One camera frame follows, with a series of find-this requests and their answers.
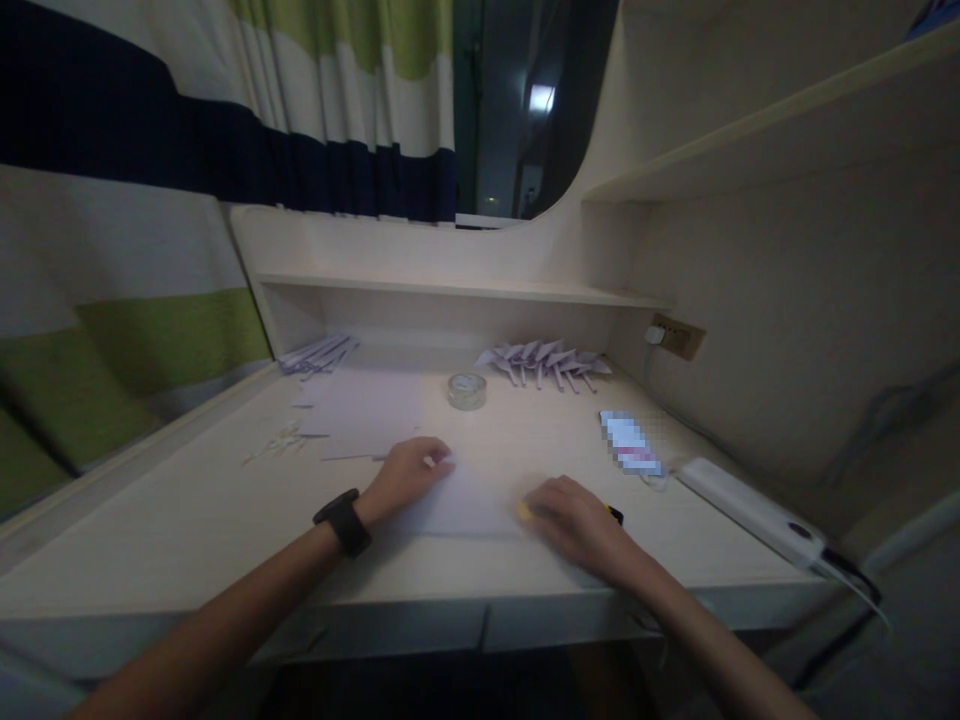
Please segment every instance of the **tape roll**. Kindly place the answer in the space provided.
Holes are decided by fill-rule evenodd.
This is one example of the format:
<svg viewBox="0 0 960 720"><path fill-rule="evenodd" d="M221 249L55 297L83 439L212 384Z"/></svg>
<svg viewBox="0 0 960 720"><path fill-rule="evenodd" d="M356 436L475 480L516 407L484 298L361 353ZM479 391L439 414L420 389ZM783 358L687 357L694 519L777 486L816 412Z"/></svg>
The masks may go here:
<svg viewBox="0 0 960 720"><path fill-rule="evenodd" d="M447 381L447 399L457 410L477 410L487 402L487 381L473 373L459 373Z"/></svg>

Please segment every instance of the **person's left hand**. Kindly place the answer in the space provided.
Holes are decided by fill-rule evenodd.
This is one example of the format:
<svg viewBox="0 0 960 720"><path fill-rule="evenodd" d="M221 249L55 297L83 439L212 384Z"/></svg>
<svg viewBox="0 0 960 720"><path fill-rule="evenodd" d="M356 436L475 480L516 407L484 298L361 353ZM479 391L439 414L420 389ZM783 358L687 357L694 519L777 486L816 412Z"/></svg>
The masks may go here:
<svg viewBox="0 0 960 720"><path fill-rule="evenodd" d="M446 443L433 437L411 438L390 448L380 472L354 503L364 526L369 529L426 495L453 472L453 463L445 462L449 456ZM428 457L432 467L426 463Z"/></svg>

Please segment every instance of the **person's right hand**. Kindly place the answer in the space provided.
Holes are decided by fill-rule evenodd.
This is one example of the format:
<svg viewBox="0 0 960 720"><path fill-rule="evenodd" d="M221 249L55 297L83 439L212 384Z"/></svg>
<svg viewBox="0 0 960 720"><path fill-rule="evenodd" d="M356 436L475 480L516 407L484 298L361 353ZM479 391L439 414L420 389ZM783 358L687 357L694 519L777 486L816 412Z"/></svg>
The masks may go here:
<svg viewBox="0 0 960 720"><path fill-rule="evenodd" d="M654 561L627 535L596 495L566 475L524 498L528 524L563 557L591 575L625 587Z"/></svg>
<svg viewBox="0 0 960 720"><path fill-rule="evenodd" d="M380 524L426 495L453 472L449 458L450 448L435 437L410 438L390 448L380 472L353 505L364 527Z"/></svg>

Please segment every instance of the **wall socket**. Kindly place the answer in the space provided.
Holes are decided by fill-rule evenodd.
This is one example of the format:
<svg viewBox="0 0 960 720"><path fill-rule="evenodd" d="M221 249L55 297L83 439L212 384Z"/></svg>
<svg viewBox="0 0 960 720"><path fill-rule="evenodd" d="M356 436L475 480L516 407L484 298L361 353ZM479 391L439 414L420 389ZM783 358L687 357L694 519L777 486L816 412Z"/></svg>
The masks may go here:
<svg viewBox="0 0 960 720"><path fill-rule="evenodd" d="M654 313L650 325L664 330L660 347L678 357L682 357L684 360L693 360L696 357L697 350L700 349L700 343L703 342L703 338L707 334L706 330L668 318L660 313Z"/></svg>

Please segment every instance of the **desk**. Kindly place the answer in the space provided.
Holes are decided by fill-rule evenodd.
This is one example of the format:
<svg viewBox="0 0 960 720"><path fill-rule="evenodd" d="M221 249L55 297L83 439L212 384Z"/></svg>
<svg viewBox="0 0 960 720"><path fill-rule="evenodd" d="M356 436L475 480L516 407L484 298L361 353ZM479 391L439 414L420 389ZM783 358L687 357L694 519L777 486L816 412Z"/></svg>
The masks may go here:
<svg viewBox="0 0 960 720"><path fill-rule="evenodd" d="M617 371L599 392L519 389L488 372L487 404L453 409L446 381L476 354L363 346L351 364L416 368L421 433L442 437L505 507L567 473L623 510L624 527L733 628L786 627L826 591L676 481L624 475L597 418L636 414L665 463L736 472ZM307 412L276 365L231 388L5 528L0 642L70 677L102 677L310 527L379 464L320 462L323 439L248 460ZM535 539L380 535L271 638L255 662L635 637L627 601Z"/></svg>

